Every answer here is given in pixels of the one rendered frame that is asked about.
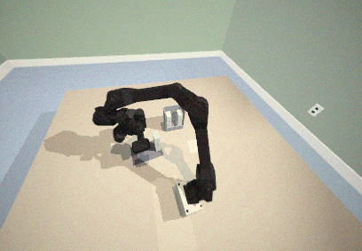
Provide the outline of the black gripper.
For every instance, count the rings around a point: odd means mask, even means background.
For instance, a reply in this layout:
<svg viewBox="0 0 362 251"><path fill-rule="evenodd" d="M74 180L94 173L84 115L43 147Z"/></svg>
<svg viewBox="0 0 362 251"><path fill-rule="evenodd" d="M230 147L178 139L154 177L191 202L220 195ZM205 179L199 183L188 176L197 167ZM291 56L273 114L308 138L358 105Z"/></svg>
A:
<svg viewBox="0 0 362 251"><path fill-rule="evenodd" d="M144 110L139 108L136 109L135 115L137 117L137 122L136 124L129 128L129 129L124 129L124 131L129 131L131 136L133 135L137 135L138 136L138 140L132 142L132 152L133 153L142 153L146 150L150 149L150 142L148 138L144 138L144 132L145 128L146 128L146 117L145 117L145 113Z"/></svg>

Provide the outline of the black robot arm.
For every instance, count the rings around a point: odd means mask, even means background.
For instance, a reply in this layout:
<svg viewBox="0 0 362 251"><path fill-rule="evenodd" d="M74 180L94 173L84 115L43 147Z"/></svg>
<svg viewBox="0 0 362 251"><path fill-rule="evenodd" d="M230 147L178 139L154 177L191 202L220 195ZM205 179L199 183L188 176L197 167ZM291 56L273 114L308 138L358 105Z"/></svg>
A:
<svg viewBox="0 0 362 251"><path fill-rule="evenodd" d="M184 184L185 197L188 205L199 204L200 201L212 202L213 191L216 189L216 172L210 160L208 117L209 102L198 97L178 82L144 89L120 88L110 90L104 106L94 108L92 122L98 126L114 126L114 140L121 143L129 129L137 122L135 109L122 108L137 102L173 98L189 115L195 130L199 161L196 167L196 179ZM117 110L121 108L120 110Z"/></svg>

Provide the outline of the grey open bin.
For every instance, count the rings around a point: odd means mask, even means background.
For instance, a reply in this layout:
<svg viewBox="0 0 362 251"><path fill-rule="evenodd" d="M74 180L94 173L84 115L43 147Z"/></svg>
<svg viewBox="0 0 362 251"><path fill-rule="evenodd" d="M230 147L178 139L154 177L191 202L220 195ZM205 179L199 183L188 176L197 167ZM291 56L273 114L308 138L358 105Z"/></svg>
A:
<svg viewBox="0 0 362 251"><path fill-rule="evenodd" d="M176 118L177 118L177 110L181 109L183 113L183 120L182 125L177 126L176 125ZM166 113L170 111L171 113L171 127L166 127ZM184 121L185 121L185 110L180 105L173 105L173 106L164 106L163 107L163 121L164 121L164 127L166 131L171 131L175 129L182 129L184 127Z"/></svg>

